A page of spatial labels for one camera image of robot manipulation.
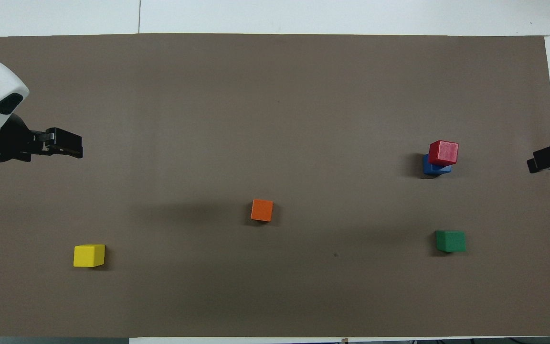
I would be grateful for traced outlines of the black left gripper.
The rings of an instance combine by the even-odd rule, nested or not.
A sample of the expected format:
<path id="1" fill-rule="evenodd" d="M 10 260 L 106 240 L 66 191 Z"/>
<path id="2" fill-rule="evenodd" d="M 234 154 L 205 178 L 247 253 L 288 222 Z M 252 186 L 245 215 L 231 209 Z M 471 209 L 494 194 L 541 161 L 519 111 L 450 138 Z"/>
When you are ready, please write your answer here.
<path id="1" fill-rule="evenodd" d="M 33 155 L 68 155 L 82 159 L 82 137 L 52 127 L 44 131 L 30 130 L 17 115 L 11 115 L 0 129 L 0 163 L 10 160 L 32 161 Z"/>

